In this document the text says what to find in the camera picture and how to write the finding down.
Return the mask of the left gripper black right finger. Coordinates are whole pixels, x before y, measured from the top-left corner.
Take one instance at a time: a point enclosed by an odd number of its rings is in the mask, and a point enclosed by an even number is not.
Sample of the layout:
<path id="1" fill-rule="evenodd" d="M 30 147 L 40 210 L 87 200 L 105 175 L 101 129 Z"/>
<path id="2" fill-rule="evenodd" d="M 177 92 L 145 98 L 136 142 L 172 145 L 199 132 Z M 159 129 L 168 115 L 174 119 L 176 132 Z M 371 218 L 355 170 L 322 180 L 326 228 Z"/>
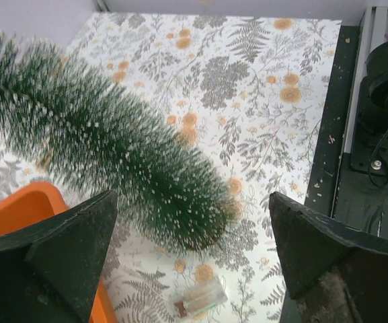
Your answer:
<path id="1" fill-rule="evenodd" d="M 286 289 L 302 322 L 388 322 L 388 240 L 273 192 L 269 210 Z"/>

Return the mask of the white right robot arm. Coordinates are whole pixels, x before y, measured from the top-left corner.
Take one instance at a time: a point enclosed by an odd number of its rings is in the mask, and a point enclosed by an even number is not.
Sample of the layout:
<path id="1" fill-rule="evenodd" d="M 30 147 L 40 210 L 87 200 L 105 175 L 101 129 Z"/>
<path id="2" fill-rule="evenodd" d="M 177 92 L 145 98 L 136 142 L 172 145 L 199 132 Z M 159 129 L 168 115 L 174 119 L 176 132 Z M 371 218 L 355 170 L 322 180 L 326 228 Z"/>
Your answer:
<path id="1" fill-rule="evenodd" d="M 371 163 L 382 158 L 388 165 L 388 41 L 366 59 L 366 76 L 360 84 L 350 167 L 367 173 Z M 385 176 L 386 170 L 372 170 Z"/>

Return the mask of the clear battery box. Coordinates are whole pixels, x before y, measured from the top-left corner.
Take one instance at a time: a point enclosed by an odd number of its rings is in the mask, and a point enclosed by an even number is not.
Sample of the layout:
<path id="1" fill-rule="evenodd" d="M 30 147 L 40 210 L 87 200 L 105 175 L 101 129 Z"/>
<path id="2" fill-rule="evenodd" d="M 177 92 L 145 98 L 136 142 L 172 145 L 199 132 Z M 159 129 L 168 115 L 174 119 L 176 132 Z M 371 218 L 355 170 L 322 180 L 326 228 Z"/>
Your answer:
<path id="1" fill-rule="evenodd" d="M 227 292 L 221 279 L 213 277 L 177 294 L 169 304 L 175 318 L 184 320 L 221 306 L 227 300 Z"/>

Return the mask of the small green christmas tree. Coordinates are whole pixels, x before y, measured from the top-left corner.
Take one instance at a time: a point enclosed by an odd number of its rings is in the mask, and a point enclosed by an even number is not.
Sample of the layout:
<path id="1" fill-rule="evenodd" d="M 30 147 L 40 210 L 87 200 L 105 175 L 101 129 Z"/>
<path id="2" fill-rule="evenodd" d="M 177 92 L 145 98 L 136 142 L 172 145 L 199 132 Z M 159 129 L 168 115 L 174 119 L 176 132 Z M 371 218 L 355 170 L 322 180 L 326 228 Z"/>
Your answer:
<path id="1" fill-rule="evenodd" d="M 0 137 L 77 190 L 113 190 L 123 223 L 175 253 L 219 244 L 237 218 L 225 181 L 160 114 L 54 45 L 0 35 Z"/>

